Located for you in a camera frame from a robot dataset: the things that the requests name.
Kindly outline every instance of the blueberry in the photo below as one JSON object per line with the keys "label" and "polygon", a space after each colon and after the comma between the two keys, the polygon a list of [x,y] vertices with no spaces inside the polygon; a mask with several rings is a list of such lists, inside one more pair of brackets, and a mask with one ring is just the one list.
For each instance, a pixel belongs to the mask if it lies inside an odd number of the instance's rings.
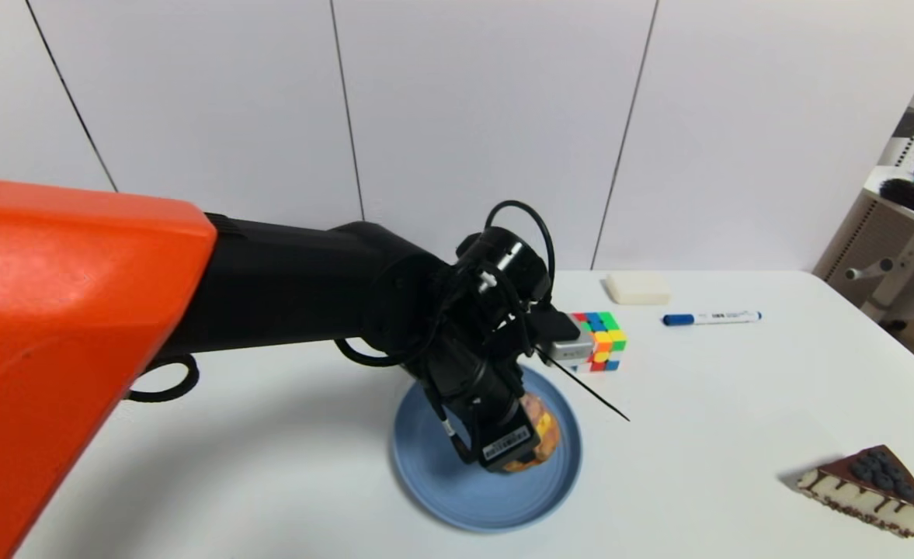
{"label": "blueberry", "polygon": [[874,474],[874,486],[882,491],[890,491],[895,486],[895,482],[888,474],[882,474],[880,471],[877,471],[877,473]]}
{"label": "blueberry", "polygon": [[871,478],[874,477],[873,471],[871,471],[870,468],[865,467],[864,464],[859,463],[859,461],[850,464],[850,473],[853,474],[857,480],[861,481],[871,481]]}
{"label": "blueberry", "polygon": [[900,467],[894,466],[894,464],[884,464],[881,468],[881,471],[888,474],[890,478],[894,481],[905,480],[905,473],[901,470]]}
{"label": "blueberry", "polygon": [[905,500],[914,498],[914,489],[912,488],[912,485],[908,483],[908,481],[900,481],[895,484],[895,492],[898,493],[900,498],[904,498]]}
{"label": "blueberry", "polygon": [[864,464],[864,467],[868,468],[868,470],[881,471],[880,461],[873,459],[873,457],[859,457],[857,461]]}

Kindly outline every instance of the white eraser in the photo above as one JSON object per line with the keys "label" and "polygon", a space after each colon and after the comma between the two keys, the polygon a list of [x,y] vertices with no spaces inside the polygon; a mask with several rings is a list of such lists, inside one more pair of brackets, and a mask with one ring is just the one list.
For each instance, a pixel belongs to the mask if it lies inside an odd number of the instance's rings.
{"label": "white eraser", "polygon": [[605,287],[617,304],[668,304],[670,287],[657,272],[612,272]]}

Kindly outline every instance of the label sticker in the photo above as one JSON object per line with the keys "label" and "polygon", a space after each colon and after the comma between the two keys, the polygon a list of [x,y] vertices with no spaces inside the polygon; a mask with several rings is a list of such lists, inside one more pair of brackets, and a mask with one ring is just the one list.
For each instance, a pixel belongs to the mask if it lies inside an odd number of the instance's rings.
{"label": "label sticker", "polygon": [[485,455],[485,460],[491,460],[493,457],[498,456],[500,453],[504,453],[506,450],[513,448],[513,446],[518,445],[525,439],[529,438],[529,429],[525,427],[520,427],[516,431],[510,432],[508,435],[503,436],[501,439],[497,439],[491,445],[485,446],[481,451]]}

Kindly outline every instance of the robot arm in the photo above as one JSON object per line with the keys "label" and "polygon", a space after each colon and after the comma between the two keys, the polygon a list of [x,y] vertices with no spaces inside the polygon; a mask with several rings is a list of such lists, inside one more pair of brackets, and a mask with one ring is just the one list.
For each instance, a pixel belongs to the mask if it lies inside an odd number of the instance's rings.
{"label": "robot arm", "polygon": [[531,460],[516,358],[580,332],[515,234],[487,227],[457,255],[449,266],[369,223],[314,231],[0,182],[0,556],[137,375],[195,352],[336,340],[416,378],[467,463]]}

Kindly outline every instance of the rubik's cube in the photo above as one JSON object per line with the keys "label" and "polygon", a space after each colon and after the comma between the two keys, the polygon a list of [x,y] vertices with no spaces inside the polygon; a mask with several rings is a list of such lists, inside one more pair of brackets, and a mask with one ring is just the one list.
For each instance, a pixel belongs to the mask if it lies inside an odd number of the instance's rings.
{"label": "rubik's cube", "polygon": [[591,334],[595,349],[588,360],[575,367],[579,373],[599,373],[619,370],[619,358],[626,349],[626,332],[619,327],[610,312],[575,312],[574,319]]}

